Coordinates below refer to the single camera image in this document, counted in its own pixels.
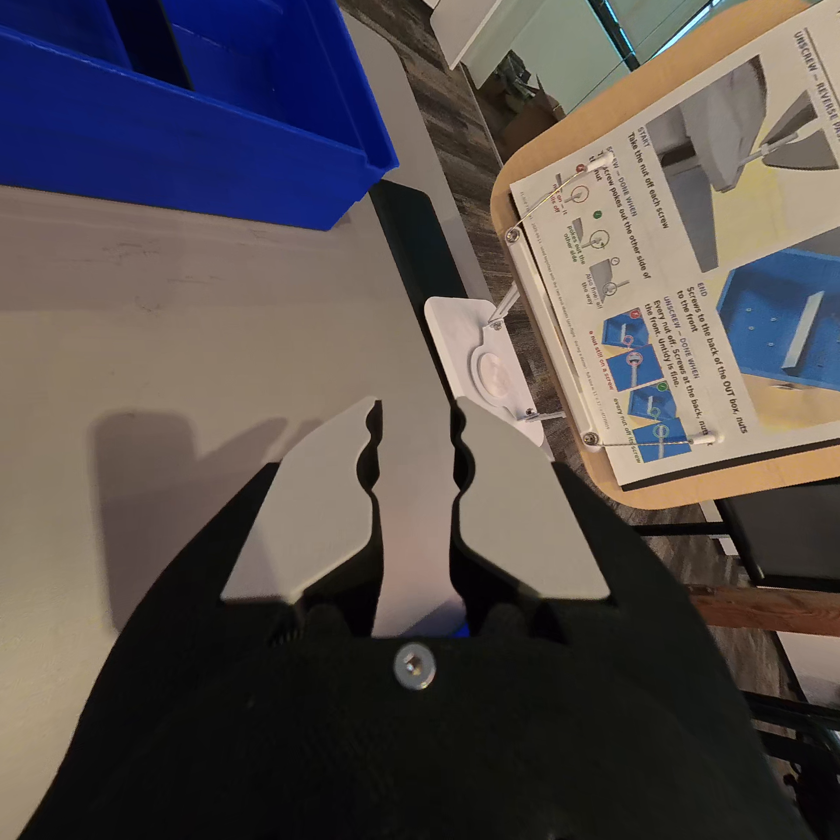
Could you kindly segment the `black tripod stand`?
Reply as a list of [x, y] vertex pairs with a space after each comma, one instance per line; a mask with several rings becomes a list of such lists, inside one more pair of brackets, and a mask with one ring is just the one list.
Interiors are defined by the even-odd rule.
[[743, 691], [765, 752], [787, 764], [795, 782], [838, 782], [838, 710]]

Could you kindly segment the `brown wooden bar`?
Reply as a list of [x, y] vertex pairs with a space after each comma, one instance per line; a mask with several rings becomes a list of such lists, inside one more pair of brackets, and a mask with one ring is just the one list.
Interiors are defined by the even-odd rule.
[[773, 587], [687, 586], [711, 627], [839, 637], [839, 594]]

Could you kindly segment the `blue bin with divider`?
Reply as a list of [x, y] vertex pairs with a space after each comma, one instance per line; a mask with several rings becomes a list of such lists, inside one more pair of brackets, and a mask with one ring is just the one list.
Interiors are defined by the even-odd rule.
[[2, 1], [1, 181], [330, 230], [396, 152], [337, 2]]

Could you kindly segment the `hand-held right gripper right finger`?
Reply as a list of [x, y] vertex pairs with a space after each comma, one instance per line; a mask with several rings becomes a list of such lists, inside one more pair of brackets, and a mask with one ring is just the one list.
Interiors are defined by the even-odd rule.
[[531, 619], [549, 602], [605, 602], [610, 587], [556, 463], [467, 397], [451, 405], [455, 450], [449, 578], [472, 636], [502, 604]]

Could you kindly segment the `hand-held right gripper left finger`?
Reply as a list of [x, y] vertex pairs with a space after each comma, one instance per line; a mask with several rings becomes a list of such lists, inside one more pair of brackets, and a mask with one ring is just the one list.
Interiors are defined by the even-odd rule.
[[231, 603], [283, 602], [299, 616], [330, 604], [372, 635], [384, 576], [382, 402], [366, 396], [303, 437], [279, 462], [222, 592]]

